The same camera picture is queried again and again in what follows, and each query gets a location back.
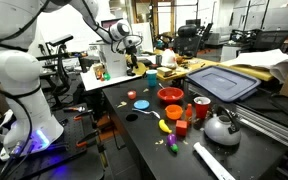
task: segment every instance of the red cup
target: red cup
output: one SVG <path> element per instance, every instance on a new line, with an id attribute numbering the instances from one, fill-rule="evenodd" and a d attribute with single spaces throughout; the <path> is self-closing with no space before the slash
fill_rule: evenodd
<path id="1" fill-rule="evenodd" d="M 196 117 L 205 119 L 211 100 L 207 97 L 194 98 Z"/>
<path id="2" fill-rule="evenodd" d="M 129 91 L 127 92 L 127 96 L 130 99 L 135 99 L 136 98 L 136 91 Z"/>

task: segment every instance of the blue light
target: blue light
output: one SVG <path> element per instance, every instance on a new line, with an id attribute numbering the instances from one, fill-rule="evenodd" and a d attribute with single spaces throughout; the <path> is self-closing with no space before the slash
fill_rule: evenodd
<path id="1" fill-rule="evenodd" d="M 39 136 L 39 138 L 42 140 L 42 146 L 48 146 L 50 141 L 46 138 L 46 136 L 43 134 L 41 130 L 37 130 L 36 134 Z"/>

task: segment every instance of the paper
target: paper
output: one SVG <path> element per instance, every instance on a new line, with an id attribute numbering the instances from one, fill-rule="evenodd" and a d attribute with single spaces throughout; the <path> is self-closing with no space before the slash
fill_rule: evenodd
<path id="1" fill-rule="evenodd" d="M 288 74 L 288 54 L 282 53 L 280 49 L 242 53 L 236 59 L 223 62 L 227 66 L 250 65 L 270 70 L 270 73 L 281 83 L 284 83 Z"/>

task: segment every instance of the silver kettle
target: silver kettle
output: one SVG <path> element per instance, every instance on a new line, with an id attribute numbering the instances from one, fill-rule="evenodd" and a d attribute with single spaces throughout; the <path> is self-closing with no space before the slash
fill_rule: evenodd
<path id="1" fill-rule="evenodd" d="M 233 146 L 240 142 L 241 131 L 237 122 L 238 115 L 222 106 L 213 106 L 213 117 L 204 127 L 205 134 L 214 142 Z"/>

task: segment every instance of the kettle handle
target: kettle handle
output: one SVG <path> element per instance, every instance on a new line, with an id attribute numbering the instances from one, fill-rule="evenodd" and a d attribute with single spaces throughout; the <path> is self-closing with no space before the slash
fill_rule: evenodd
<path id="1" fill-rule="evenodd" d="M 237 122 L 238 115 L 229 111 L 228 109 L 224 108 L 223 106 L 215 105 L 215 112 L 217 115 L 222 114 L 223 112 L 228 116 L 230 119 L 231 126 L 228 128 L 230 134 L 236 133 L 240 130 L 240 124 Z"/>

